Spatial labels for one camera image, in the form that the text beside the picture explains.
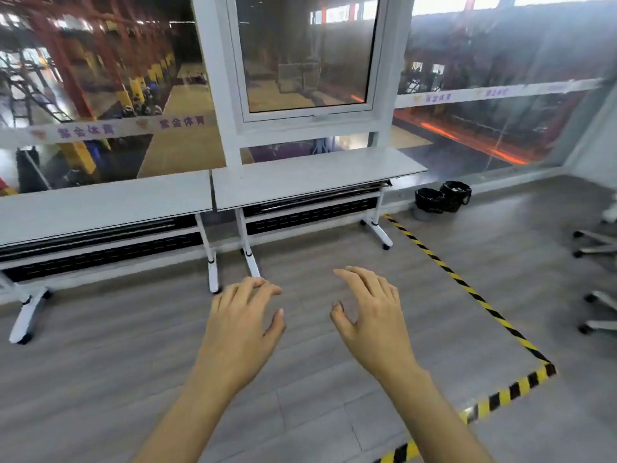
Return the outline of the person's left hand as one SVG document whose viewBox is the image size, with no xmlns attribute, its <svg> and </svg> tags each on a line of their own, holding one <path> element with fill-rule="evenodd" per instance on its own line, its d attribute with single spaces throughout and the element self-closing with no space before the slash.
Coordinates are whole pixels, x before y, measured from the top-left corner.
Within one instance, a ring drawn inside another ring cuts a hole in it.
<svg viewBox="0 0 617 463">
<path fill-rule="evenodd" d="M 282 289 L 268 282 L 268 304 Z M 264 354 L 262 340 L 267 306 L 237 306 L 238 284 L 228 285 L 228 305 L 210 314 L 193 374 L 231 376 L 245 388 L 261 371 L 271 354 Z"/>
</svg>

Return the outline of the white window frame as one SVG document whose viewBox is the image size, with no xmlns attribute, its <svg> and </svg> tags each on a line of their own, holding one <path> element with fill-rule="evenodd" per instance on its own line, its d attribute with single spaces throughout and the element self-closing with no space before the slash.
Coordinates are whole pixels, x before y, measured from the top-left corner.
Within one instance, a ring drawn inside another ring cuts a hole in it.
<svg viewBox="0 0 617 463">
<path fill-rule="evenodd" d="M 241 151 L 253 147 L 313 142 L 325 147 L 336 138 L 361 136 L 365 147 L 387 147 L 414 0 L 391 0 L 385 17 L 382 58 L 374 108 L 322 121 L 282 120 L 246 124 L 239 106 L 225 0 L 191 0 L 197 34 L 210 81 L 227 167 L 242 165 Z"/>
</svg>

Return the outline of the person's right hand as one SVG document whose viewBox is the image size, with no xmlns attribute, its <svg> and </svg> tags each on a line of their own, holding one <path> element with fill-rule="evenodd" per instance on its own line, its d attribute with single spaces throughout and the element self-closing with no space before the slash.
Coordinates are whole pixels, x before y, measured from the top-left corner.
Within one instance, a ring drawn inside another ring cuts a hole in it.
<svg viewBox="0 0 617 463">
<path fill-rule="evenodd" d="M 347 267 L 335 269 L 334 274 L 347 284 Z M 381 371 L 394 367 L 419 366 L 402 309 L 390 303 L 391 284 L 386 278 L 378 276 L 385 288 L 385 298 L 373 298 L 370 295 L 357 297 L 347 284 L 357 301 L 357 319 L 350 319 L 356 324 L 357 334 L 352 343 L 344 343 L 352 356 L 374 378 Z"/>
</svg>

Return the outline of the black-bagged trash bin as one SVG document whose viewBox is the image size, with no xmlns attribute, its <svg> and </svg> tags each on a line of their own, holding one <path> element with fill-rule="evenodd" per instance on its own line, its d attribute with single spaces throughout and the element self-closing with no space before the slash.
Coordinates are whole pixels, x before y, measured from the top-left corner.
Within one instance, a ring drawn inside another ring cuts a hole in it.
<svg viewBox="0 0 617 463">
<path fill-rule="evenodd" d="M 449 213 L 458 212 L 462 206 L 469 204 L 472 197 L 472 188 L 461 181 L 446 181 L 439 191 L 444 198 L 443 211 Z"/>
<path fill-rule="evenodd" d="M 421 222 L 431 222 L 444 213 L 446 200 L 442 192 L 422 187 L 415 191 L 412 216 Z"/>
</svg>

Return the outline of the white printed window strip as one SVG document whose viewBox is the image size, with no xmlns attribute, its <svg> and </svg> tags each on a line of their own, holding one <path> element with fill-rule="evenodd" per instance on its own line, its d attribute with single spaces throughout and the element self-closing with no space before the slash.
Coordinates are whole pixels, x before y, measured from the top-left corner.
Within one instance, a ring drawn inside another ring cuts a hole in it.
<svg viewBox="0 0 617 463">
<path fill-rule="evenodd" d="M 216 125 L 214 111 L 0 128 L 0 149 L 143 136 Z"/>
<path fill-rule="evenodd" d="M 547 94 L 568 94 L 596 89 L 605 84 L 603 78 L 568 80 L 552 83 L 534 83 L 528 85 L 509 85 L 455 89 L 450 91 L 418 92 L 400 94 L 395 102 L 395 109 L 429 107 L 448 103 L 472 102 L 476 100 L 509 99 L 534 97 Z"/>
</svg>

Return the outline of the white hinged window sash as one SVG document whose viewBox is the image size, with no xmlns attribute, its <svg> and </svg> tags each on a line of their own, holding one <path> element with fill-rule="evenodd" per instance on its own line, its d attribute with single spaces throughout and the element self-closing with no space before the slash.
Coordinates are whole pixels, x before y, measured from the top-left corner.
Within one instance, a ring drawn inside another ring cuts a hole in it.
<svg viewBox="0 0 617 463">
<path fill-rule="evenodd" d="M 391 0 L 225 0 L 243 122 L 374 108 Z"/>
</svg>

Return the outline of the white folding table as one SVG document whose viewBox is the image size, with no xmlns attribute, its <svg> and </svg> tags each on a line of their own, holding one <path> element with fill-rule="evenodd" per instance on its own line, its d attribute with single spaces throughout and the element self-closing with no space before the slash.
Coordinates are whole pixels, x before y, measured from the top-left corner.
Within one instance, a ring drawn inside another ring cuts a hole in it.
<svg viewBox="0 0 617 463">
<path fill-rule="evenodd" d="M 217 210 L 233 210 L 249 272 L 260 277 L 251 239 L 263 234 L 321 225 L 359 216 L 380 240 L 393 242 L 380 226 L 381 206 L 392 180 L 428 169 L 392 147 L 366 147 L 212 171 Z"/>
<path fill-rule="evenodd" d="M 0 198 L 0 286 L 21 303 L 9 342 L 32 339 L 37 308 L 52 295 L 12 280 L 5 271 L 14 267 L 199 234 L 217 293 L 217 256 L 203 222 L 212 210 L 208 170 Z"/>
</svg>

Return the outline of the person's right forearm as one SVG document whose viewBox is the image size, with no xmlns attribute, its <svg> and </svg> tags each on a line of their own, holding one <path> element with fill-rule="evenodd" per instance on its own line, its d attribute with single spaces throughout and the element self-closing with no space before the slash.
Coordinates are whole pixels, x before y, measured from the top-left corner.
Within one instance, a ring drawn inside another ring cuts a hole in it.
<svg viewBox="0 0 617 463">
<path fill-rule="evenodd" d="M 424 463 L 496 463 L 419 366 L 378 373 L 385 393 L 415 442 Z"/>
</svg>

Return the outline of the person's left forearm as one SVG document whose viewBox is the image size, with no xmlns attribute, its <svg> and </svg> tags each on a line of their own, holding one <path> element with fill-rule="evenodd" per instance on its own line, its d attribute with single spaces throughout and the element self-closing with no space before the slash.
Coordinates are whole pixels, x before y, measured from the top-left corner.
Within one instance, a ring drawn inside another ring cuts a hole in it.
<svg viewBox="0 0 617 463">
<path fill-rule="evenodd" d="M 243 388 L 231 376 L 192 374 L 130 463 L 198 463 L 226 408 Z"/>
</svg>

